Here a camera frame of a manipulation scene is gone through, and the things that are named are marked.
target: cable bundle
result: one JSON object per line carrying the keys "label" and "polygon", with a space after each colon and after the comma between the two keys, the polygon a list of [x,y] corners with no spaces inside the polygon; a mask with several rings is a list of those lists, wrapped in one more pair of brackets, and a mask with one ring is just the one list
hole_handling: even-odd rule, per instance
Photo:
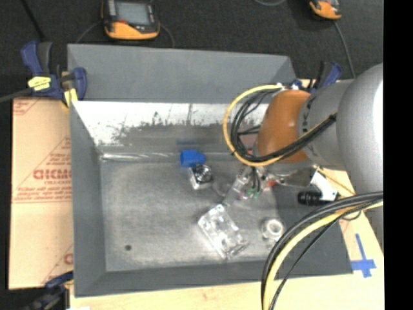
{"label": "cable bundle", "polygon": [[[324,235],[338,220],[353,212],[371,209],[383,205],[383,192],[373,192],[356,195],[324,205],[322,208],[304,216],[291,226],[272,248],[264,266],[261,281],[261,302],[263,310],[275,308],[278,296],[285,285],[290,273],[298,261],[307,253],[315,242]],[[293,266],[277,286],[275,281],[277,272],[291,250],[311,232],[323,228],[300,254]]]}

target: small blue object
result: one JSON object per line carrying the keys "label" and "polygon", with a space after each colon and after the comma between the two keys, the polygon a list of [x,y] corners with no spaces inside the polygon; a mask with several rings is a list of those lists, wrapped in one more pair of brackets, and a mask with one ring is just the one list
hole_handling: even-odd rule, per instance
{"label": "small blue object", "polygon": [[357,243],[358,243],[359,248],[360,248],[362,259],[357,260],[357,261],[351,261],[351,266],[352,266],[353,270],[360,270],[363,273],[364,278],[368,278],[368,277],[372,276],[372,273],[370,272],[370,270],[375,269],[376,265],[375,265],[373,260],[368,260],[366,258],[366,254],[365,254],[363,246],[361,244],[361,239],[360,239],[359,234],[356,234],[356,240],[357,240]]}
{"label": "small blue object", "polygon": [[205,162],[205,155],[196,149],[184,149],[181,151],[181,166],[194,168],[197,164]]}
{"label": "small blue object", "polygon": [[340,65],[336,62],[332,62],[330,73],[320,87],[326,87],[334,84],[340,78],[342,72],[343,69],[341,69]]}

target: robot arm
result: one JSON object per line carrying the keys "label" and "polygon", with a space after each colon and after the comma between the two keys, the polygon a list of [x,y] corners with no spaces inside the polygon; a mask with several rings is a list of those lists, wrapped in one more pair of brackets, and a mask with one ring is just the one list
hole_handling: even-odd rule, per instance
{"label": "robot arm", "polygon": [[[272,90],[267,87],[247,91],[232,106],[247,94],[257,93],[258,99],[264,90]],[[313,94],[302,90],[274,92],[251,153],[243,151],[243,145],[237,146],[236,130],[232,129],[232,138],[227,134],[225,121],[230,109],[224,119],[224,135],[243,163],[265,167],[276,176],[317,165],[346,171],[357,194],[383,190],[383,65],[354,80],[319,88]],[[315,130],[317,135],[311,141],[303,141]],[[297,150],[285,154],[292,144]],[[384,249],[383,208],[371,209],[367,216]]]}

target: blue tape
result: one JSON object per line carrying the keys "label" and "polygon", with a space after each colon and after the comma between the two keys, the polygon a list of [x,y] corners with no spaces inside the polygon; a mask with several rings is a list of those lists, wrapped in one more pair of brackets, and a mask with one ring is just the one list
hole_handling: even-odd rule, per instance
{"label": "blue tape", "polygon": [[361,270],[363,273],[364,278],[368,278],[372,276],[372,273],[370,272],[371,269],[376,269],[376,265],[373,260],[368,260],[366,258],[366,254],[363,249],[363,245],[361,244],[361,239],[360,235],[356,233],[356,240],[357,244],[359,245],[360,253],[361,253],[361,260],[356,260],[356,261],[351,261],[351,266],[353,271],[355,270]]}

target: yellow cable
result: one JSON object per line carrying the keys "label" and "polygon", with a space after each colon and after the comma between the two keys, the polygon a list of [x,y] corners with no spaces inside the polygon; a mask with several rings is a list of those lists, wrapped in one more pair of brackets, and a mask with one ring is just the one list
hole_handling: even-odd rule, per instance
{"label": "yellow cable", "polygon": [[[231,102],[231,104],[228,106],[227,111],[225,112],[224,115],[224,120],[223,120],[223,134],[224,134],[224,138],[225,138],[225,142],[227,143],[229,149],[234,153],[235,157],[241,162],[244,163],[245,165],[249,165],[250,167],[264,167],[266,165],[270,165],[273,164],[277,161],[280,161],[284,158],[285,155],[281,155],[278,156],[276,158],[271,158],[269,160],[266,161],[262,161],[262,162],[252,162],[249,160],[246,160],[245,158],[243,158],[240,154],[238,154],[237,150],[235,149],[235,147],[233,146],[230,136],[228,134],[228,119],[230,117],[230,113],[232,111],[232,109],[235,107],[235,105],[240,102],[243,98],[249,96],[250,94],[259,92],[259,91],[264,91],[264,90],[276,90],[276,89],[281,89],[283,88],[281,85],[262,85],[262,86],[258,86],[258,87],[254,87],[251,88],[247,91],[245,91],[244,93],[241,93],[238,97],[235,98],[235,100],[233,100],[233,102]],[[311,130],[309,130],[309,132],[313,131],[314,129],[316,129],[317,127],[319,127],[320,124],[322,124],[324,121],[326,121],[328,118],[324,119],[323,121],[321,121],[320,123],[318,123],[315,127],[313,127]]]}
{"label": "yellow cable", "polygon": [[[379,207],[383,205],[383,202],[373,204],[364,210]],[[277,272],[281,266],[281,264],[284,262],[284,259],[287,257],[287,255],[290,253],[290,251],[306,236],[308,236],[311,232],[314,232],[316,229],[319,229],[322,226],[325,226],[331,222],[333,222],[336,218],[340,217],[343,213],[351,211],[357,206],[349,207],[347,209],[341,209],[340,211],[335,212],[334,214],[331,214],[327,217],[324,217],[313,224],[309,225],[302,231],[300,231],[295,237],[293,237],[283,248],[283,250],[280,252],[280,254],[277,256],[276,260],[271,266],[270,272],[267,276],[266,282],[265,282],[265,291],[264,291],[264,299],[263,299],[263,310],[265,309],[270,309],[271,301],[272,298],[275,295],[275,292],[278,288],[278,285],[281,283],[280,280],[275,280],[275,277],[277,275]]]}

